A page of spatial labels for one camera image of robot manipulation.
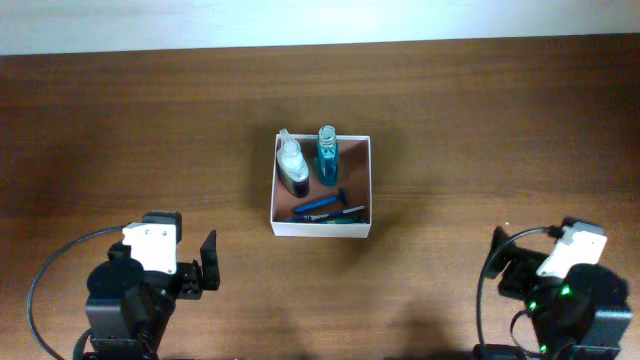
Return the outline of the clear spray bottle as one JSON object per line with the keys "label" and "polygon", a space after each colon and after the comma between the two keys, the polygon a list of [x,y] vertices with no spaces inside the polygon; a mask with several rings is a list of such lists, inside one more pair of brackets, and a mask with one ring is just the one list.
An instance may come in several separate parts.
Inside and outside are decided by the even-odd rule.
{"label": "clear spray bottle", "polygon": [[285,128],[279,135],[280,148],[276,152],[279,177],[292,195],[304,198],[309,194],[310,171],[301,146]]}

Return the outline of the green red toothpaste tube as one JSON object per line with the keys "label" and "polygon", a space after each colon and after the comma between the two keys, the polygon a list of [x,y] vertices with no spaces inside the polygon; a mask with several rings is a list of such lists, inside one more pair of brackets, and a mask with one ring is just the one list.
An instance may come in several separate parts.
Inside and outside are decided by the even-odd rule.
{"label": "green red toothpaste tube", "polygon": [[335,225],[344,225],[344,224],[366,224],[367,219],[362,216],[352,216],[352,217],[341,217],[341,218],[333,218],[329,220],[322,220],[319,222],[320,224],[335,224]]}

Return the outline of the blue white toothbrush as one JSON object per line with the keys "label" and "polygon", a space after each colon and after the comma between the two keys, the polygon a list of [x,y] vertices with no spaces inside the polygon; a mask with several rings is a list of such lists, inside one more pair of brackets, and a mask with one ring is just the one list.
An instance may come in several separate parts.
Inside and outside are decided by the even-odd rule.
{"label": "blue white toothbrush", "polygon": [[325,214],[295,216],[295,217],[292,217],[292,218],[289,218],[289,219],[285,220],[285,222],[290,222],[290,223],[315,223],[315,222],[319,222],[319,221],[325,221],[325,220],[330,220],[330,219],[335,219],[335,218],[341,218],[341,217],[345,217],[347,215],[353,215],[353,214],[359,213],[359,212],[361,212],[363,210],[366,210],[366,206],[365,205],[356,206],[356,207],[352,207],[352,208],[348,208],[348,209],[344,209],[344,210],[333,211],[333,212],[325,213]]}

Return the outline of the blue disposable razor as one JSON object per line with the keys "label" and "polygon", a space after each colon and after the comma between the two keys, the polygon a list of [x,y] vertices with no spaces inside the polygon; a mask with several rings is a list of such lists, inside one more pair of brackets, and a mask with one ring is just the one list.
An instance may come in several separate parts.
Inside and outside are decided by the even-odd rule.
{"label": "blue disposable razor", "polygon": [[320,208],[324,208],[327,207],[329,205],[332,205],[336,202],[339,202],[343,205],[347,205],[348,204],[348,200],[347,200],[347,196],[346,196],[346,192],[343,188],[340,188],[338,190],[338,192],[334,195],[331,196],[327,196],[321,199],[317,199],[314,201],[311,201],[309,203],[300,205],[298,207],[295,207],[293,209],[293,213],[294,214],[304,214],[304,213],[308,213],[311,212],[313,210],[316,209],[320,209]]}

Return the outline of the blue mouthwash bottle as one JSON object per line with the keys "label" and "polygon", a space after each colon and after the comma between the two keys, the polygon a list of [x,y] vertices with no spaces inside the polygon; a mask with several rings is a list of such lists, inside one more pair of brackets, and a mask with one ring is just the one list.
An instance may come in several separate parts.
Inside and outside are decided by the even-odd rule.
{"label": "blue mouthwash bottle", "polygon": [[325,125],[318,131],[317,162],[321,183],[335,186],[338,179],[339,145],[336,130],[331,125]]}

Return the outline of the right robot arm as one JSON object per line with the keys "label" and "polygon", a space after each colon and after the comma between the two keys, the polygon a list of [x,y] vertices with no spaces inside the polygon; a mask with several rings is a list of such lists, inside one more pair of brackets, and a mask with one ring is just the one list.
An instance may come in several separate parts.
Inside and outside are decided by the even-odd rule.
{"label": "right robot arm", "polygon": [[[550,225],[508,234],[494,229],[491,248],[476,291],[479,343],[474,359],[614,359],[633,312],[628,283],[599,264],[607,243],[602,227],[566,217]],[[531,320],[538,349],[488,344],[482,328],[482,290],[486,279],[501,276],[498,293],[521,301],[511,320]]]}

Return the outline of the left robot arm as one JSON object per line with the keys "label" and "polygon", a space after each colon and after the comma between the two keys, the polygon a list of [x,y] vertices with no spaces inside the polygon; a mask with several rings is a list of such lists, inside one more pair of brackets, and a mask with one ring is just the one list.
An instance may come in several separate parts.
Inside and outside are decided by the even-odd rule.
{"label": "left robot arm", "polygon": [[117,230],[123,238],[88,276],[90,327],[76,342],[74,359],[156,359],[176,302],[219,289],[215,231],[201,245],[200,260],[180,262],[180,213],[148,212]]}

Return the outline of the white cardboard box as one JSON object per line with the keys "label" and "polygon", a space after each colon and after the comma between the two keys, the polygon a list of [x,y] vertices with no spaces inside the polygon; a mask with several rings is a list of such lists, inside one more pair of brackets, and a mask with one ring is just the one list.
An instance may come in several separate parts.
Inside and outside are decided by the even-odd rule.
{"label": "white cardboard box", "polygon": [[[371,185],[371,139],[364,135],[339,135],[339,173],[337,185],[323,185],[314,170],[310,171],[309,194],[304,198],[292,195],[279,178],[278,164],[273,164],[269,220],[278,237],[366,238],[373,222]],[[302,204],[335,195],[344,190],[347,208],[361,206],[356,214],[363,223],[330,224],[292,223],[293,209]]]}

